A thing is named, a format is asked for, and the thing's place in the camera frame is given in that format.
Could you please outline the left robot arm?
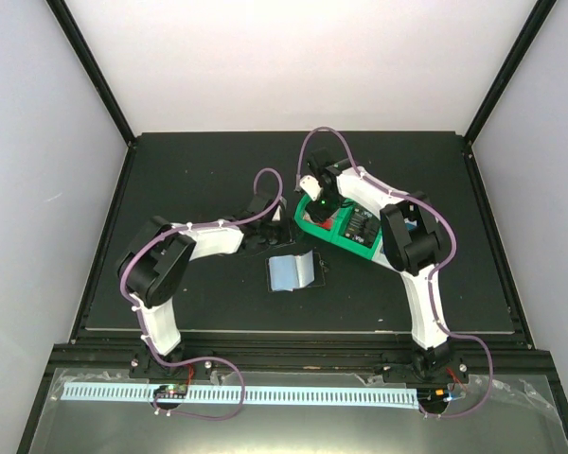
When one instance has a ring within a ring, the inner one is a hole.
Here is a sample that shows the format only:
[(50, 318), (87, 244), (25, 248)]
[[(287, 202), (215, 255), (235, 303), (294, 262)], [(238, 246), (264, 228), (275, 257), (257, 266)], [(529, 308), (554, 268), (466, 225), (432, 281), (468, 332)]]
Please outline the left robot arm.
[(290, 241), (287, 201), (256, 193), (240, 214), (208, 223), (171, 223), (155, 216), (138, 232), (116, 264), (121, 296), (131, 305), (151, 366), (178, 375), (185, 356), (177, 347), (174, 296), (188, 265), (212, 256), (247, 255)]

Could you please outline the red white card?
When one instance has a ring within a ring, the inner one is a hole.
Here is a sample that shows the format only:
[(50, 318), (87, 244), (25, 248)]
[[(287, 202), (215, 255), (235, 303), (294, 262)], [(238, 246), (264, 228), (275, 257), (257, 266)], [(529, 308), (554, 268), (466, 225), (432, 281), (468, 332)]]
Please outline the red white card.
[(319, 227), (319, 228), (326, 230), (326, 231), (331, 231), (332, 228), (333, 228), (333, 225), (334, 225), (334, 218), (333, 217), (329, 217), (324, 221), (317, 221), (317, 220), (313, 220), (308, 212), (306, 212), (304, 214), (303, 220), (308, 222), (310, 225), (314, 225), (314, 226)]

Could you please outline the black leather card holder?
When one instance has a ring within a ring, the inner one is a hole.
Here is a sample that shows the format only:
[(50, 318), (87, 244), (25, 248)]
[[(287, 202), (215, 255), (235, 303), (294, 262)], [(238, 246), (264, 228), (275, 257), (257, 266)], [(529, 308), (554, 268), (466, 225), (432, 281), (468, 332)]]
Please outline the black leather card holder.
[(270, 292), (294, 292), (326, 284), (322, 257), (315, 251), (269, 257), (266, 273)]

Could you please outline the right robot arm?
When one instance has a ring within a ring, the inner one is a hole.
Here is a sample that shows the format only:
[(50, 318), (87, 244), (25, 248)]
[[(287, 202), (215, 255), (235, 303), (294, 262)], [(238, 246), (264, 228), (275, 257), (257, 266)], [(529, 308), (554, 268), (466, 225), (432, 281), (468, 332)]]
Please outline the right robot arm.
[(324, 148), (311, 152), (306, 163), (295, 222), (303, 232), (401, 277), (412, 322), (411, 367), (419, 380), (435, 380), (452, 348), (435, 269), (445, 258), (445, 241), (427, 209), (429, 199), (421, 192), (399, 192)]

